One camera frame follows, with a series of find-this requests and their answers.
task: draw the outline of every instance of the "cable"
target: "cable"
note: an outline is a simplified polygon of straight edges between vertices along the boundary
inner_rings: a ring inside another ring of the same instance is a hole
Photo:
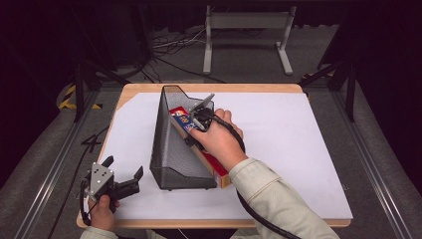
[[[63,203],[62,203],[62,206],[61,206],[61,208],[60,208],[60,210],[59,210],[59,213],[58,213],[58,215],[56,216],[56,220],[55,220],[55,222],[54,222],[54,224],[53,224],[53,228],[51,229],[51,231],[50,231],[50,234],[49,234],[49,239],[53,236],[53,233],[54,233],[54,231],[55,231],[55,229],[56,229],[56,226],[57,226],[57,224],[58,224],[58,222],[59,222],[59,219],[60,219],[60,217],[61,217],[61,215],[62,215],[62,213],[63,213],[63,209],[65,208],[65,205],[66,205],[66,202],[68,201],[68,198],[69,198],[69,195],[71,194],[71,191],[72,191],[72,187],[74,186],[74,183],[75,183],[75,179],[76,179],[76,177],[77,177],[77,175],[78,175],[78,171],[79,171],[79,168],[81,167],[81,163],[82,163],[82,161],[83,161],[83,159],[84,159],[84,157],[85,157],[85,155],[87,154],[87,152],[88,152],[88,149],[90,149],[90,148],[92,148],[92,147],[94,147],[94,145],[95,145],[95,143],[97,142],[97,138],[103,133],[103,132],[105,132],[106,130],[108,129],[108,126],[107,127],[105,127],[105,128],[103,128],[98,134],[94,134],[92,137],[93,137],[93,140],[92,140],[92,142],[90,143],[90,144],[88,144],[87,145],[87,147],[85,148],[85,150],[84,150],[84,152],[83,152],[83,154],[82,154],[82,156],[81,156],[81,158],[80,158],[80,160],[79,160],[79,162],[78,162],[78,165],[77,165],[77,168],[75,169],[75,172],[74,172],[74,175],[73,175],[73,177],[72,177],[72,182],[71,182],[71,185],[69,186],[69,189],[68,189],[68,192],[67,192],[67,194],[66,194],[66,197],[65,197],[65,200],[63,201]]]
[[[163,62],[165,64],[168,64],[168,65],[170,65],[170,66],[172,66],[172,67],[174,67],[174,68],[176,68],[176,69],[178,69],[178,70],[180,70],[182,72],[189,73],[189,74],[192,74],[192,75],[195,75],[195,76],[199,76],[199,77],[202,77],[202,78],[206,78],[206,79],[209,79],[209,80],[213,80],[213,81],[218,82],[218,83],[227,84],[226,82],[221,81],[219,79],[216,79],[216,78],[213,78],[213,77],[204,76],[204,75],[199,74],[199,73],[195,73],[195,72],[191,72],[191,71],[188,71],[188,70],[179,68],[179,67],[177,67],[177,66],[175,66],[175,65],[173,65],[173,64],[171,64],[171,63],[169,63],[169,62],[167,62],[165,60],[162,60],[161,58],[154,57],[154,59],[156,59],[156,60],[158,60],[160,62]]]
[[[199,41],[199,40],[195,40],[197,37],[199,37],[203,32],[205,31],[205,28],[204,29],[202,29],[201,31],[199,31],[198,33],[196,33],[196,35],[195,36],[193,36],[191,39],[189,39],[189,40],[187,40],[187,39],[181,39],[181,40],[178,40],[178,41],[174,41],[174,42],[169,42],[169,43],[165,43],[165,44],[162,44],[162,45],[158,45],[158,46],[153,46],[152,47],[152,49],[155,49],[155,48],[161,48],[161,47],[167,47],[167,46],[170,46],[170,45],[177,45],[177,44],[183,44],[183,45],[185,45],[185,44],[188,44],[189,42],[192,42],[192,41],[197,41],[197,42],[202,42],[202,43],[205,43],[205,42],[203,42],[203,41]]]
[[[187,237],[183,232],[182,232],[182,230],[180,230],[180,229],[177,229],[177,230],[179,230],[179,232],[182,234],[182,236],[184,236],[184,238],[186,238],[186,239],[189,239],[189,237]]]

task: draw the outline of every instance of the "sleeve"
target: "sleeve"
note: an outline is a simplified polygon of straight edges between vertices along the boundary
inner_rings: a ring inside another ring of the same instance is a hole
[[[90,226],[85,229],[81,239],[118,239],[118,237],[112,232]]]
[[[338,238],[299,194],[265,163],[248,158],[230,170],[230,177],[254,211],[301,238]],[[255,221],[262,238],[283,238]]]

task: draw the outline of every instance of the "person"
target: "person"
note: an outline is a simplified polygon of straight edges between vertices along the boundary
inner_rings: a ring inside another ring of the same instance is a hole
[[[215,115],[231,124],[243,138],[243,131],[232,123],[230,111],[219,109]],[[213,121],[206,132],[193,128],[189,133],[229,171],[238,192],[260,216],[300,238],[338,238],[287,182],[264,162],[247,156],[237,139],[222,125]],[[113,216],[108,203],[109,198],[102,196],[91,212],[92,226],[86,229],[82,239],[117,238],[112,233]],[[283,238],[259,222],[255,224],[262,238]]]

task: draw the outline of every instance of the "metal stand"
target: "metal stand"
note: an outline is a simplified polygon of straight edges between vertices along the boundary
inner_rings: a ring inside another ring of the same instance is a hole
[[[213,13],[210,6],[207,6],[206,33],[207,40],[205,46],[204,57],[204,74],[211,73],[212,58],[212,42],[211,29],[230,29],[230,28],[254,28],[254,29],[281,29],[283,28],[283,39],[277,42],[277,51],[282,61],[285,73],[291,75],[293,73],[292,66],[286,54],[286,45],[289,34],[295,18],[296,7],[292,7],[290,12],[277,13]]]
[[[108,78],[121,83],[122,85],[129,84],[126,79],[116,75],[115,73],[105,69],[90,61],[79,63],[75,68],[75,86],[77,94],[77,115],[74,122],[78,122],[81,115],[84,113],[84,83],[88,86],[90,91],[99,91],[102,86],[96,72],[100,72]]]
[[[332,75],[331,80],[328,82],[328,89],[331,92],[338,92],[340,91],[342,85],[348,79],[347,82],[347,95],[345,101],[345,110],[347,112],[348,118],[350,121],[354,121],[353,117],[353,103],[354,103],[354,90],[355,90],[355,82],[356,82],[356,69],[351,62],[338,62],[332,64],[317,73],[307,77],[303,81],[299,83],[299,85],[303,88],[308,84],[318,80],[322,76],[335,71]]]

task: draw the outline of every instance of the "wire mesh container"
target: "wire mesh container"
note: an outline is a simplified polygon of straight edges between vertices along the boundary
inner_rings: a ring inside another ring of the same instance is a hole
[[[186,144],[170,121],[169,110],[187,111],[202,100],[189,98],[178,86],[164,86],[158,106],[152,156],[149,168],[160,189],[214,188],[212,174]],[[213,110],[213,103],[207,108]]]

